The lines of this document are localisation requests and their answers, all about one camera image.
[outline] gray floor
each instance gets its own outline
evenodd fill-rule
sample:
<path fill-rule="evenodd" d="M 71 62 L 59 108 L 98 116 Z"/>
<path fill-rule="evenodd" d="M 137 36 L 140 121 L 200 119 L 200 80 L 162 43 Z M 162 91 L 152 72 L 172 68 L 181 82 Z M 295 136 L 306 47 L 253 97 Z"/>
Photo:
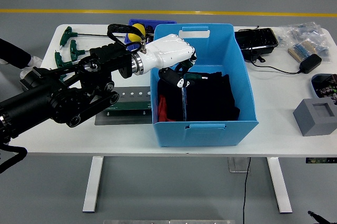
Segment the gray floor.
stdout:
<path fill-rule="evenodd" d="M 337 13 L 336 0 L 0 0 L 0 8 L 161 9 Z M 0 37 L 43 58 L 60 24 L 127 24 L 130 18 L 179 23 L 280 26 L 315 21 L 337 42 L 335 17 L 0 13 Z M 20 70 L 0 65 L 0 101 L 21 92 Z M 280 160 L 293 208 L 279 214 L 267 162 L 253 158 L 246 223 L 337 221 L 337 165 Z M 105 158 L 96 213 L 82 213 L 90 157 L 28 157 L 0 176 L 0 223 L 103 223 L 106 219 L 234 219 L 242 223 L 244 175 L 226 158 Z"/>

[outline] gray block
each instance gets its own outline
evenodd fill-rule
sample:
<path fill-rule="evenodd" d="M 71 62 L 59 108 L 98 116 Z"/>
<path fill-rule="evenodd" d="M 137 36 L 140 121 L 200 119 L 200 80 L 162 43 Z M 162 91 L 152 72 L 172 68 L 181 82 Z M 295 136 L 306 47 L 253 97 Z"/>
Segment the gray block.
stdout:
<path fill-rule="evenodd" d="M 303 99 L 293 114 L 303 136 L 327 135 L 337 129 L 337 107 L 331 98 Z"/>

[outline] red cloth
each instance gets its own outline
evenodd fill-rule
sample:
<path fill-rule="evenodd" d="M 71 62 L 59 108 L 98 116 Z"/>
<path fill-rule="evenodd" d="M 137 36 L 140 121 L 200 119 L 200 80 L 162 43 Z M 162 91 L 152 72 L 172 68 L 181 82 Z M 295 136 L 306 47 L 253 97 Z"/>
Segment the red cloth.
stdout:
<path fill-rule="evenodd" d="M 159 105 L 158 105 L 158 121 L 159 122 L 172 122 L 175 120 L 170 120 L 167 117 L 167 105 L 166 98 L 164 95 L 159 95 Z"/>

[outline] wire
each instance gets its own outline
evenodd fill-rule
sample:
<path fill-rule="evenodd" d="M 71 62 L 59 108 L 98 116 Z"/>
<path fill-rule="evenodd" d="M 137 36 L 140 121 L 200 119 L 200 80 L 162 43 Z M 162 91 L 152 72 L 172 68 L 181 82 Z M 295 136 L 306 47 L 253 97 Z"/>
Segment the wire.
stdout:
<path fill-rule="evenodd" d="M 277 71 L 280 71 L 282 73 L 285 73 L 285 74 L 290 74 L 290 75 L 296 75 L 296 74 L 300 74 L 302 73 L 302 70 L 299 70 L 297 72 L 287 72 L 287 71 L 283 71 L 283 70 L 279 70 L 275 67 L 272 67 L 272 66 L 259 66 L 259 65 L 256 65 L 255 62 L 253 61 L 250 61 L 255 67 L 268 67 L 268 68 L 271 68 L 271 69 L 274 69 L 274 70 L 277 70 Z"/>
<path fill-rule="evenodd" d="M 246 192 L 247 192 L 247 178 L 248 178 L 248 172 L 249 172 L 249 166 L 251 165 L 251 160 L 252 158 L 249 157 L 249 163 L 248 163 L 248 168 L 246 172 L 246 179 L 244 181 L 244 200 L 243 200 L 243 208 L 242 208 L 242 215 L 243 215 L 243 224 L 244 224 L 244 207 L 246 205 Z"/>
<path fill-rule="evenodd" d="M 137 52 L 142 48 L 142 44 L 141 44 L 140 42 L 138 42 L 138 41 L 134 41 L 134 42 L 127 43 L 127 44 L 125 45 L 125 47 L 131 46 L 131 45 L 139 45 L 138 48 L 136 48 L 136 49 L 134 49 L 134 50 L 131 51 L 131 52 L 134 53 L 134 54 L 137 53 Z"/>

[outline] clear plastic bag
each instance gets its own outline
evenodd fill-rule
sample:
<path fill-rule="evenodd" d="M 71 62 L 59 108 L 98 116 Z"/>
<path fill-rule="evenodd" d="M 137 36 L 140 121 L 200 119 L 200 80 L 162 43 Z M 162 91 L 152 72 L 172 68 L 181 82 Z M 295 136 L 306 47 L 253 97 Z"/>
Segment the clear plastic bag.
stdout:
<path fill-rule="evenodd" d="M 329 42 L 320 25 L 315 22 L 282 26 L 278 33 L 279 44 L 292 48 L 302 42 L 309 42 L 322 58 L 322 62 L 330 62 Z"/>

